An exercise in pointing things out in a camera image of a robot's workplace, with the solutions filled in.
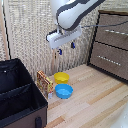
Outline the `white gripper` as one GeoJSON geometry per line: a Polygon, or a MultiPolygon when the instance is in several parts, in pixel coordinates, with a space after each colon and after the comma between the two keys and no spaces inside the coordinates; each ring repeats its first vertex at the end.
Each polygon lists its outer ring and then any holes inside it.
{"type": "MultiPolygon", "coordinates": [[[[70,42],[71,40],[74,40],[78,38],[82,34],[81,26],[78,25],[74,30],[72,31],[64,31],[62,32],[59,28],[52,31],[50,34],[46,36],[46,40],[49,42],[49,46],[51,49],[55,49],[67,42],[70,42]]],[[[75,42],[71,42],[71,48],[75,49],[76,45],[75,42]]],[[[59,55],[63,54],[63,50],[59,48],[57,50],[59,55]]]]}

